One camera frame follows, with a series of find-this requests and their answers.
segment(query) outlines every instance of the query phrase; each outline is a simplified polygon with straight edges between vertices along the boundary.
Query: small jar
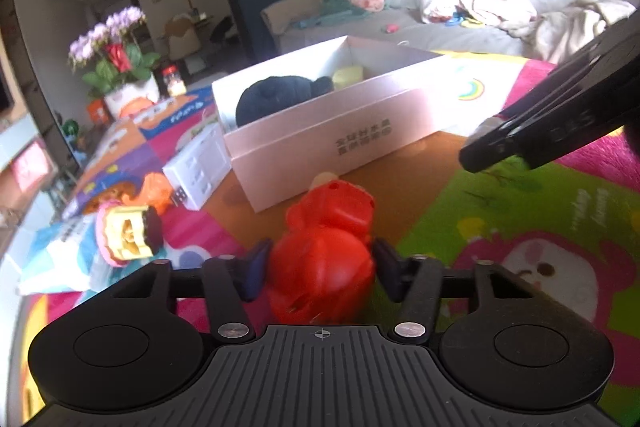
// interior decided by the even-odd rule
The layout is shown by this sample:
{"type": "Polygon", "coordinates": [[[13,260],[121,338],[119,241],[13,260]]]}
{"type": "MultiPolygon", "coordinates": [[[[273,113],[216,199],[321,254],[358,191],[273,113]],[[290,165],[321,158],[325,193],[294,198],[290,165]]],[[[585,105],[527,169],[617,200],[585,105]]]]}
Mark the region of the small jar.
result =
{"type": "Polygon", "coordinates": [[[176,66],[169,66],[162,70],[162,79],[170,96],[178,96],[187,92],[180,72],[176,66]]]}

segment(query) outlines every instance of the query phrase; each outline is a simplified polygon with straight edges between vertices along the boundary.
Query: potted orchid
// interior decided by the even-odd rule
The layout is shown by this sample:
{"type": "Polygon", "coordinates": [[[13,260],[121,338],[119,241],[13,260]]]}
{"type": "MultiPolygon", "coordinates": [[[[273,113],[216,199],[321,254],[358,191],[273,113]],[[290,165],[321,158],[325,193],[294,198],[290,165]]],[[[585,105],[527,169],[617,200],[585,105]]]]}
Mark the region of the potted orchid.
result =
{"type": "Polygon", "coordinates": [[[160,59],[157,53],[143,54],[133,30],[145,23],[140,8],[130,6],[115,13],[105,23],[95,25],[69,46],[69,62],[73,71],[95,63],[95,69],[82,75],[99,94],[114,118],[122,108],[139,97],[157,102],[160,98],[152,69],[160,59]]]}

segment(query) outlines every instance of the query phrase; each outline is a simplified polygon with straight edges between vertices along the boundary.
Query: ribbed black surface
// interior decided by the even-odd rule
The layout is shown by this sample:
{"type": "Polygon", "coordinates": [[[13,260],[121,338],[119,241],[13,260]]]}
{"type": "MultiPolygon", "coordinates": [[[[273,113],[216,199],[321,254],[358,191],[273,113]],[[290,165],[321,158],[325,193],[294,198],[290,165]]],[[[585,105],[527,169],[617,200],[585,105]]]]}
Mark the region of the ribbed black surface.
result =
{"type": "Polygon", "coordinates": [[[112,415],[52,405],[28,425],[612,427],[615,423],[592,406],[550,415],[489,407],[454,387],[427,350],[392,343],[375,327],[270,326],[254,343],[221,348],[196,383],[163,404],[112,415]]]}

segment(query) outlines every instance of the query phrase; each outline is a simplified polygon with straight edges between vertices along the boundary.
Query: red flower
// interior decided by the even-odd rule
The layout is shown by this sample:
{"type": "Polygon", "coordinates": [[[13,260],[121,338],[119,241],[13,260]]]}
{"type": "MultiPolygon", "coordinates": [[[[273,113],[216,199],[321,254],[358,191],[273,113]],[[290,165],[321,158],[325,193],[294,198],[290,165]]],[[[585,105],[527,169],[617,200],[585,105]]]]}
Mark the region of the red flower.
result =
{"type": "Polygon", "coordinates": [[[109,44],[106,49],[109,60],[120,73],[131,70],[131,62],[129,62],[129,57],[127,57],[122,44],[109,44]]]}

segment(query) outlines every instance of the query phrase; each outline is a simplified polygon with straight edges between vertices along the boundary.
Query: red object on sofa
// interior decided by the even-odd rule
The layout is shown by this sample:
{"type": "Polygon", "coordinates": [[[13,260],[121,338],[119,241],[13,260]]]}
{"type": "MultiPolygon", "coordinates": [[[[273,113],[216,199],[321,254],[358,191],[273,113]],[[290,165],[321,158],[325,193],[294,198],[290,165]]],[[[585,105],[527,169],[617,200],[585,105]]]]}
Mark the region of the red object on sofa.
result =
{"type": "Polygon", "coordinates": [[[267,295],[283,324],[351,322],[375,279],[369,251],[374,200],[332,181],[287,211],[289,232],[271,251],[267,295]]]}

